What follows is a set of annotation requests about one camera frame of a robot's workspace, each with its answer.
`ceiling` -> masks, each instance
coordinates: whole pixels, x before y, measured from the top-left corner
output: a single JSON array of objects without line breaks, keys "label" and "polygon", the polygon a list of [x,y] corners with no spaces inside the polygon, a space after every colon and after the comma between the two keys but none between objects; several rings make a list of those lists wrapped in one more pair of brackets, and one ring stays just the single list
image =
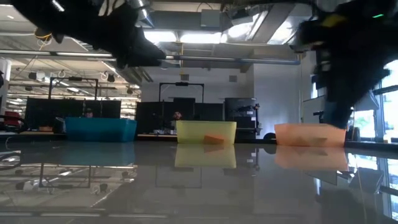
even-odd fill
[{"label": "ceiling", "polygon": [[[155,30],[170,30],[177,38],[184,34],[196,32],[214,32],[200,27],[201,10],[221,9],[223,13],[230,13],[236,6],[236,2],[219,0],[209,1],[208,4],[195,2],[196,0],[185,1],[163,1],[151,2],[150,18],[155,25]],[[35,26],[21,16],[12,6],[7,6],[7,1],[0,3],[0,49],[9,50],[44,50],[56,52],[87,52],[91,46],[86,45],[72,38],[65,38],[62,44],[55,41],[43,45],[33,35]],[[173,43],[161,43],[160,48],[169,54],[211,56],[211,57],[234,57],[234,58],[276,58],[283,60],[296,60],[297,56],[286,45],[267,45],[278,28],[285,21],[292,25],[288,27],[293,30],[300,21],[308,18],[311,14],[309,7],[302,4],[276,4],[267,7],[254,7],[251,11],[258,14],[257,19],[250,24],[248,33],[242,37],[229,38],[224,44],[178,44],[177,48]],[[231,21],[224,22],[231,26]],[[99,92],[102,97],[126,97],[126,103],[135,104],[139,99],[141,82],[152,82],[151,78],[137,70],[120,71],[112,67],[108,62],[89,60],[88,58],[66,58],[66,57],[36,57],[21,55],[2,55],[12,60],[12,71],[10,81],[10,93],[15,94],[14,98],[26,98],[27,95],[43,95],[46,97],[49,91],[49,82],[46,80],[29,80],[30,72],[44,71],[46,76],[58,77],[65,74],[65,77],[98,78]],[[168,67],[190,67],[190,68],[240,68],[244,71],[248,68],[244,63],[231,62],[206,62],[206,61],[170,61]],[[114,83],[106,81],[107,74],[114,75]],[[52,90],[56,97],[77,95],[80,98],[91,98],[94,94],[95,85],[93,82],[72,83],[64,81],[69,86],[57,85]],[[26,91],[26,86],[32,86],[32,91]],[[68,91],[67,88],[78,88],[79,93]],[[132,88],[133,94],[127,94],[127,89]]]}]

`pipe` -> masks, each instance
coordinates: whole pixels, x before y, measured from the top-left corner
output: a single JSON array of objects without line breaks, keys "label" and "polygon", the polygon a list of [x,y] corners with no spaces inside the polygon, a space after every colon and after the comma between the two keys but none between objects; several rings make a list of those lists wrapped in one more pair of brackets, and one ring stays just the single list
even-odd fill
[{"label": "pipe", "polygon": [[[49,52],[36,50],[5,50],[0,49],[0,55],[26,55],[26,56],[53,56],[53,57],[80,57],[95,58],[97,60],[114,60],[111,54],[99,53],[75,53],[75,52]],[[234,63],[262,63],[277,65],[300,65],[298,60],[278,60],[278,59],[255,59],[255,58],[230,58],[230,57],[204,57],[189,55],[168,55],[166,60],[196,60],[211,62],[234,62]]]}]

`person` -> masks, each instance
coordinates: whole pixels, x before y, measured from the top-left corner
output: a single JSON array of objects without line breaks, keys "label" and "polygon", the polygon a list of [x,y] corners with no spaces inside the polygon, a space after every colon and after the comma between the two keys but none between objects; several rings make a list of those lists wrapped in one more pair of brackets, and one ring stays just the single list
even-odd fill
[{"label": "person", "polygon": [[181,119],[182,119],[181,113],[178,112],[178,111],[174,112],[173,119],[174,119],[175,121],[181,120]]},{"label": "person", "polygon": [[177,121],[182,119],[182,114],[178,111],[174,112],[173,120],[171,122],[171,130],[177,130]]},{"label": "person", "polygon": [[87,108],[86,113],[85,113],[85,117],[86,118],[92,118],[93,116],[94,116],[93,110],[91,110],[90,108]]}]

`white wall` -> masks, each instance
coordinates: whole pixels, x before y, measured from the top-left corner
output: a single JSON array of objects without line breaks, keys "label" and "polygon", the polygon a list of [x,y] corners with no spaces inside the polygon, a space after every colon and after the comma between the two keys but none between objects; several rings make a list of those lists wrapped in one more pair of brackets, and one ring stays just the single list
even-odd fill
[{"label": "white wall", "polygon": [[300,66],[255,65],[254,97],[260,104],[262,138],[274,133],[274,125],[299,122]]},{"label": "white wall", "polygon": [[311,74],[316,64],[314,52],[308,52],[300,65],[255,64],[247,72],[247,90],[260,104],[262,138],[274,133],[274,125],[299,123],[301,101],[311,98]]},{"label": "white wall", "polygon": [[[180,82],[180,69],[169,68],[146,68],[149,75],[154,79],[153,83],[143,83],[142,102],[158,101],[160,82]],[[239,69],[214,68],[210,71],[202,68],[184,68],[184,74],[190,75],[189,83],[205,84],[205,103],[222,103],[225,98],[249,97],[246,87],[246,74],[240,73]],[[237,75],[238,82],[230,83],[229,76]],[[201,102],[200,86],[162,86],[162,96],[160,100],[173,101],[173,97],[192,97],[197,102]]]}]

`window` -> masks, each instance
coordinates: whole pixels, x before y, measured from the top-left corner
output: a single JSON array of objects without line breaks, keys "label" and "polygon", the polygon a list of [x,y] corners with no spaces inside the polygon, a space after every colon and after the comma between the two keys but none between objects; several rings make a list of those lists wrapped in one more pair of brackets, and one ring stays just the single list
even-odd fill
[{"label": "window", "polygon": [[398,160],[388,159],[388,182],[392,189],[398,190]]},{"label": "window", "polygon": [[398,60],[388,63],[385,68],[390,70],[390,75],[383,78],[381,81],[381,87],[384,88],[398,85]]},{"label": "window", "polygon": [[348,166],[354,168],[356,172],[357,167],[378,170],[377,159],[374,156],[362,156],[348,153]]},{"label": "window", "polygon": [[311,99],[318,97],[317,84],[312,83]]},{"label": "window", "polygon": [[376,132],[374,128],[374,110],[355,111],[354,117],[355,117],[354,126],[359,128],[361,137],[364,138],[376,137]]},{"label": "window", "polygon": [[[386,68],[390,70],[391,74],[383,78],[381,87],[398,85],[398,60],[388,63]],[[398,107],[398,91],[383,94],[382,103],[384,110],[384,138],[398,138],[398,117],[394,109]]]},{"label": "window", "polygon": [[383,94],[384,138],[398,138],[398,91]]}]

